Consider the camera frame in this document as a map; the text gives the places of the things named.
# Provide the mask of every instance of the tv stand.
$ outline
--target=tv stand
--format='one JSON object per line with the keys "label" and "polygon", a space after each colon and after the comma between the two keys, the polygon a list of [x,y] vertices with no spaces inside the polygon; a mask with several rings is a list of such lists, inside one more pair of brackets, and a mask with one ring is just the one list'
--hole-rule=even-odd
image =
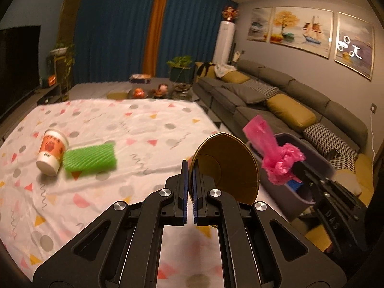
{"label": "tv stand", "polygon": [[12,109],[4,121],[0,123],[0,146],[3,145],[11,132],[37,105],[61,102],[62,97],[59,84],[34,91],[26,100],[23,100]]}

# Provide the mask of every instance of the metal screw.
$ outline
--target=metal screw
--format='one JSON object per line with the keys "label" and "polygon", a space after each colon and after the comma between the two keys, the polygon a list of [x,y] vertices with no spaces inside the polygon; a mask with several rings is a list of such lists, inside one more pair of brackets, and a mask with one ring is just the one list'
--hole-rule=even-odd
{"label": "metal screw", "polygon": [[172,194],[172,192],[170,189],[163,188],[162,190],[160,190],[159,194],[160,196],[168,197],[170,194]]}
{"label": "metal screw", "polygon": [[118,201],[113,205],[113,208],[117,211],[124,210],[125,209],[125,202],[124,201]]}
{"label": "metal screw", "polygon": [[259,202],[255,203],[255,208],[259,211],[264,211],[264,210],[266,210],[267,206],[264,202],[259,201]]}
{"label": "metal screw", "polygon": [[209,194],[212,196],[212,197],[219,197],[221,195],[221,190],[217,189],[217,188],[214,188],[214,189],[211,189],[209,191]]}

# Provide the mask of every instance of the black tv screen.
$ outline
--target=black tv screen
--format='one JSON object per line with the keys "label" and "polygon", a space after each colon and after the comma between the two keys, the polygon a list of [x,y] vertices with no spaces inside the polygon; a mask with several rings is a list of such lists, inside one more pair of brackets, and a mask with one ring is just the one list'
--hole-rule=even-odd
{"label": "black tv screen", "polygon": [[0,30],[0,122],[39,86],[40,26]]}

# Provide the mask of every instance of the green plant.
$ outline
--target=green plant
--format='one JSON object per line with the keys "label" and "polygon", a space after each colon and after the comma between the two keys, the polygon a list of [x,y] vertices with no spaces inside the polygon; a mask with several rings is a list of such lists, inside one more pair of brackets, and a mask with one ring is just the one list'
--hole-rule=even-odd
{"label": "green plant", "polygon": [[192,63],[192,57],[190,55],[178,56],[167,61],[166,64],[170,68],[190,68],[189,65]]}
{"label": "green plant", "polygon": [[69,99],[68,91],[70,89],[68,78],[70,76],[72,66],[74,65],[74,44],[71,41],[58,41],[54,47],[54,49],[67,48],[67,51],[64,54],[64,63],[65,63],[65,74],[64,74],[64,82],[66,83],[67,92],[64,100]]}

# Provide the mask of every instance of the pink plastic bag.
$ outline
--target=pink plastic bag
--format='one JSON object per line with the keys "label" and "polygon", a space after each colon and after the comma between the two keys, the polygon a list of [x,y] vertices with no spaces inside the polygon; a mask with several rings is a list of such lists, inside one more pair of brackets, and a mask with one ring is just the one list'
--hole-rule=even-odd
{"label": "pink plastic bag", "polygon": [[305,156],[299,148],[290,143],[279,146],[268,123],[258,115],[244,128],[243,132],[252,146],[263,156],[262,168],[266,170],[272,184],[283,185],[290,180],[301,181],[293,175],[291,168]]}

